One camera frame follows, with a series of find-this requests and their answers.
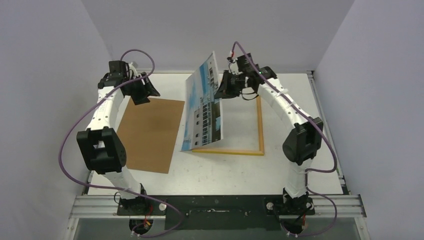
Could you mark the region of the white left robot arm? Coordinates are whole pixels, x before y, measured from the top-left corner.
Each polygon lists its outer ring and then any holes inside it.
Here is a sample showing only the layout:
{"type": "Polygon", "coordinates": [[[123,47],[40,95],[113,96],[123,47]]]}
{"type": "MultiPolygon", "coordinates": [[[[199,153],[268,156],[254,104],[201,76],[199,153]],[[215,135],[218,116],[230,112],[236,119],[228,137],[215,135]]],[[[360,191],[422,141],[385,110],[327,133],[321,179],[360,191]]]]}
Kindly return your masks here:
{"type": "Polygon", "coordinates": [[[124,97],[135,105],[149,103],[149,97],[160,96],[147,77],[137,72],[134,62],[113,60],[109,71],[97,84],[100,104],[85,130],[79,131],[76,141],[86,167],[108,179],[120,195],[118,215],[146,215],[152,203],[145,198],[146,190],[135,180],[126,166],[127,153],[114,126],[124,97]]]}

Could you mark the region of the sky and building photo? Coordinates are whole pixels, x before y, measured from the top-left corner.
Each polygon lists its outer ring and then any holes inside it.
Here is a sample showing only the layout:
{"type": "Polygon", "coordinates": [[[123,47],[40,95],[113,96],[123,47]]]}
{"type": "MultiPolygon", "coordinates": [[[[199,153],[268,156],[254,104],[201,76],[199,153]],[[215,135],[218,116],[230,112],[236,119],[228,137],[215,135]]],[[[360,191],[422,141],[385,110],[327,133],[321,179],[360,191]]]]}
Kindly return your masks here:
{"type": "Polygon", "coordinates": [[[224,138],[218,65],[213,51],[185,80],[185,128],[182,151],[191,151],[224,138]]]}

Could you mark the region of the yellow wooden picture frame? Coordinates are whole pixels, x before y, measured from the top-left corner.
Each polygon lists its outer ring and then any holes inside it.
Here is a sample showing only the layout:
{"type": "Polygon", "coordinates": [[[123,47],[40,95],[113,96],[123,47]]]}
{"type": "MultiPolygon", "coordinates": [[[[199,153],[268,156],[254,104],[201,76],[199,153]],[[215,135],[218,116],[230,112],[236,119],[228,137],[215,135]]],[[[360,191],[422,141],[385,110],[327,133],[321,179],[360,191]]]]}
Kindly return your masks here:
{"type": "Polygon", "coordinates": [[[222,139],[192,149],[194,153],[263,156],[265,154],[261,98],[224,99],[222,139]]]}

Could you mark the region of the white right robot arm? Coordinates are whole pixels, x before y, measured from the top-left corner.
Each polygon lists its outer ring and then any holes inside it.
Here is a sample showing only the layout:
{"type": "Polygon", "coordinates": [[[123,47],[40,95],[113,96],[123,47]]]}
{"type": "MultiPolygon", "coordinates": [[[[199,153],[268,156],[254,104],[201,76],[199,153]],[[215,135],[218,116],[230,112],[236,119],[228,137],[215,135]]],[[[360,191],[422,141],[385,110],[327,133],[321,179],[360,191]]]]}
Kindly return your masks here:
{"type": "Polygon", "coordinates": [[[303,207],[300,197],[307,194],[306,170],[321,148],[322,120],[311,117],[299,107],[270,67],[252,65],[250,54],[239,57],[231,54],[227,61],[228,69],[223,72],[214,97],[232,99],[242,95],[244,89],[251,88],[282,122],[291,126],[282,144],[282,151],[289,161],[287,183],[283,189],[283,194],[289,197],[283,199],[282,207],[286,213],[294,215],[303,207]]]}

